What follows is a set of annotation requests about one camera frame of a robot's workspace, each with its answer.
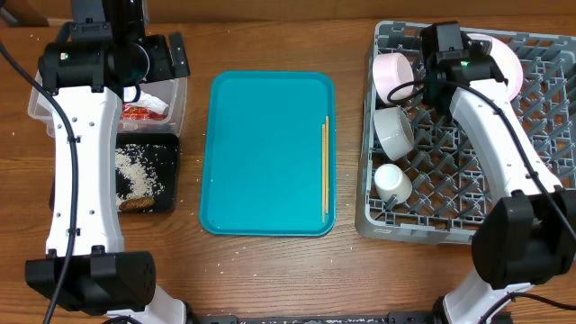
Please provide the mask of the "grey dishwasher rack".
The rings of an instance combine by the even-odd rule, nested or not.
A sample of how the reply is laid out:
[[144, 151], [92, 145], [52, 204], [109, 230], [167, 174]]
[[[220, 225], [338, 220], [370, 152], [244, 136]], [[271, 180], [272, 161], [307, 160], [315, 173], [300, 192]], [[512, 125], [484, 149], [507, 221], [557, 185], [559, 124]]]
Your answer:
[[[536, 152], [567, 189], [575, 186], [575, 39], [572, 36], [489, 30], [524, 70], [512, 107]], [[489, 184], [462, 128], [424, 106], [403, 107], [414, 149], [396, 160], [413, 191], [406, 202], [381, 200], [374, 172], [387, 163], [375, 130], [383, 103], [371, 72], [364, 84], [364, 133], [358, 168], [356, 231], [368, 238], [421, 244], [469, 244], [491, 210]]]

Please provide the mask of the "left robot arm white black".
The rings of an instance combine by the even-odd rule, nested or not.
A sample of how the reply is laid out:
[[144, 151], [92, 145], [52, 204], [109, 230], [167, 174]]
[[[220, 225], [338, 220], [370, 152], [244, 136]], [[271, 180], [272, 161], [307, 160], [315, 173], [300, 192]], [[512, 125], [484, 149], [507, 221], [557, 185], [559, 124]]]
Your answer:
[[55, 128], [53, 218], [45, 256], [26, 283], [51, 308], [112, 323], [190, 323], [189, 305], [157, 283], [153, 256], [128, 252], [115, 205], [115, 147], [129, 86], [186, 77], [183, 37], [147, 35], [141, 21], [73, 22], [49, 43], [33, 87]]

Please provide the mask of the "white rice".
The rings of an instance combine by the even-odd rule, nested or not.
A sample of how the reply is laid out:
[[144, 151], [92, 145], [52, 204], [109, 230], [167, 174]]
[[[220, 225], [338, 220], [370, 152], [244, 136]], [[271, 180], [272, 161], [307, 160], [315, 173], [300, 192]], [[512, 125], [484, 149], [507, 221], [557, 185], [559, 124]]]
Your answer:
[[115, 150], [115, 168], [119, 177], [116, 203], [144, 196], [156, 197], [165, 187], [159, 182], [153, 160], [146, 157], [145, 146], [127, 144]]

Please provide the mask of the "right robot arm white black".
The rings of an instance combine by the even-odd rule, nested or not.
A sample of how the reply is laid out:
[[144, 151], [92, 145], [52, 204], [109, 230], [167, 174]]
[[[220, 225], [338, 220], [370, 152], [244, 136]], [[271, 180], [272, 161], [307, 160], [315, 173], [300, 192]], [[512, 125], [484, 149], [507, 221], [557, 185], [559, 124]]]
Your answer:
[[429, 70], [424, 101], [464, 130], [492, 209], [472, 237], [474, 267], [441, 301], [447, 323], [488, 323], [510, 300], [566, 274], [575, 256], [575, 193], [537, 155], [511, 109], [496, 64], [455, 61]]

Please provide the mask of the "white napkin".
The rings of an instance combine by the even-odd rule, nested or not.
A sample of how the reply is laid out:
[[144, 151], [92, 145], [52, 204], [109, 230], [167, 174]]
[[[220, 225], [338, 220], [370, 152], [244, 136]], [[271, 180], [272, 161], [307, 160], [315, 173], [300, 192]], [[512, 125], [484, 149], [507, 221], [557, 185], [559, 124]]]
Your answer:
[[155, 113], [166, 114], [169, 105], [160, 98], [138, 90], [136, 86], [125, 87], [123, 90], [123, 103], [149, 108]]

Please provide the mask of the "teal serving tray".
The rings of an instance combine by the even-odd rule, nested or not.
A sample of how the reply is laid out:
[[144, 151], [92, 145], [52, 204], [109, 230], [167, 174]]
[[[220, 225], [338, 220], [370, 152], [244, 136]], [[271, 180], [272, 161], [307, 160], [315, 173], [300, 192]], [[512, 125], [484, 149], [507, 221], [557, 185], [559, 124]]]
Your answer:
[[[322, 132], [329, 193], [322, 223]], [[321, 237], [336, 222], [336, 100], [320, 72], [226, 71], [211, 85], [199, 220], [216, 235]]]

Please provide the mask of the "small white plate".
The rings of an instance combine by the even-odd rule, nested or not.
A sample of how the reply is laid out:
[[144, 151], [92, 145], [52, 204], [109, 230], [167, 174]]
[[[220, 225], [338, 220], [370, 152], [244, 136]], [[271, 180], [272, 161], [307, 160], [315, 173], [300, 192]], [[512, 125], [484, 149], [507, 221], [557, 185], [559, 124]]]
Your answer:
[[414, 80], [410, 62], [401, 53], [375, 56], [372, 72], [376, 92], [385, 104], [391, 104], [387, 97], [394, 88]]

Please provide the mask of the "white cup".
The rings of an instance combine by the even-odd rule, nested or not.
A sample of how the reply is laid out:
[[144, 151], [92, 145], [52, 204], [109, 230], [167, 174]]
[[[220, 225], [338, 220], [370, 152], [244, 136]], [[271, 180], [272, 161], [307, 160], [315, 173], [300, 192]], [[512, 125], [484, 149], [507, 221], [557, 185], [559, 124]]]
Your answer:
[[412, 194], [412, 182], [408, 176], [394, 164], [379, 166], [374, 173], [374, 185], [378, 196], [385, 203], [394, 195], [396, 203], [406, 202]]

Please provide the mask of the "large white plate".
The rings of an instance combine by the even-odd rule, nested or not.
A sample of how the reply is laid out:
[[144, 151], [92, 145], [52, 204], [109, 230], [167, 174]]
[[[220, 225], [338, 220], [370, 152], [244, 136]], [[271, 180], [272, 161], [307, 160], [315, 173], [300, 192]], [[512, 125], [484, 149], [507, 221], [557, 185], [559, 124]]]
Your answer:
[[481, 33], [468, 33], [475, 41], [490, 41], [490, 56], [497, 63], [503, 76], [508, 80], [507, 94], [512, 102], [519, 94], [524, 81], [524, 72], [518, 56], [504, 42]]

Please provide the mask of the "wooden chopstick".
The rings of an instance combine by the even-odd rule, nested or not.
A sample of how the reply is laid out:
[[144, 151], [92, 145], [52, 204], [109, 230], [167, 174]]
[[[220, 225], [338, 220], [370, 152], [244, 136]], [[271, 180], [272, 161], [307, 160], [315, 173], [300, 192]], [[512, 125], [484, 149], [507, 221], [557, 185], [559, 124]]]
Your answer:
[[323, 166], [324, 166], [324, 216], [329, 212], [329, 117], [323, 124]]
[[322, 124], [322, 160], [321, 160], [321, 171], [322, 171], [322, 223], [326, 223], [326, 125]]

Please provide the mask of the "grey bowl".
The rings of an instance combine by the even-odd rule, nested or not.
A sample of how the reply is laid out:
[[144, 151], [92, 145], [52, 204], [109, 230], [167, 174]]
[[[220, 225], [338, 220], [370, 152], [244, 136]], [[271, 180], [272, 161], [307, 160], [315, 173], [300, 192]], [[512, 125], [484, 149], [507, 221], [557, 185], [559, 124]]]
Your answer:
[[396, 161], [414, 149], [414, 134], [407, 115], [399, 106], [374, 112], [376, 136], [388, 159]]

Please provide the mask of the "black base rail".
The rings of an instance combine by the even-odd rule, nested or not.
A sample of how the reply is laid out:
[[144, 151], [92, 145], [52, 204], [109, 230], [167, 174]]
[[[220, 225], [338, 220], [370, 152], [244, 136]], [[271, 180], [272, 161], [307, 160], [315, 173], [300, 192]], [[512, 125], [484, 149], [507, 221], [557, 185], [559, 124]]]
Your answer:
[[444, 321], [432, 312], [395, 311], [382, 316], [238, 318], [233, 315], [195, 317], [199, 324], [442, 324]]

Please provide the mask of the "black plastic tray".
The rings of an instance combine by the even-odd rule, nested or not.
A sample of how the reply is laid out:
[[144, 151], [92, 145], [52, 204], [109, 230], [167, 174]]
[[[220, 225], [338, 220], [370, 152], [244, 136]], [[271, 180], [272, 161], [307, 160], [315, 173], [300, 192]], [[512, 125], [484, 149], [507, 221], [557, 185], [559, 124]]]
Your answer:
[[179, 138], [170, 133], [121, 133], [115, 149], [116, 204], [151, 197], [148, 212], [175, 208]]

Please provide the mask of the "brown food scrap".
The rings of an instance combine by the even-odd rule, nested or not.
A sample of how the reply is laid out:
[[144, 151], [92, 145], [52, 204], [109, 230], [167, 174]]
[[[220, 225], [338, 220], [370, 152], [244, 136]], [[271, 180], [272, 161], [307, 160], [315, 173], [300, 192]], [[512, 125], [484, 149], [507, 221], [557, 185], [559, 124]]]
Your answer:
[[150, 196], [132, 198], [119, 205], [121, 212], [143, 212], [149, 210], [155, 204], [155, 199]]

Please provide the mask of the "red snack wrapper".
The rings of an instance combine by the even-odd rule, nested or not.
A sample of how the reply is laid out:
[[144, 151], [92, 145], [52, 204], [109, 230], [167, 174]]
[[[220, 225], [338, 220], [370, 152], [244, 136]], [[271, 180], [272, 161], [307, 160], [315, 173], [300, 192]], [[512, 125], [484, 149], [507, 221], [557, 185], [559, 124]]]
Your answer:
[[125, 104], [122, 107], [122, 120], [128, 121], [162, 121], [167, 117], [166, 114], [157, 113], [149, 108], [133, 104]]

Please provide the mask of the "clear plastic bin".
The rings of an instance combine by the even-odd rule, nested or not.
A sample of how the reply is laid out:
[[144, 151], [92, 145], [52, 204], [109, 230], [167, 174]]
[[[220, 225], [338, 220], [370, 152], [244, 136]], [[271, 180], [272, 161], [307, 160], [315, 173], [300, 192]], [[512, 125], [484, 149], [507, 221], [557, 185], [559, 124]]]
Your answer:
[[[122, 108], [119, 133], [172, 133], [179, 136], [184, 119], [187, 99], [187, 78], [170, 79], [150, 84], [140, 84], [137, 102], [126, 103]], [[46, 124], [49, 136], [54, 137], [54, 125], [49, 102], [34, 88], [28, 114]]]

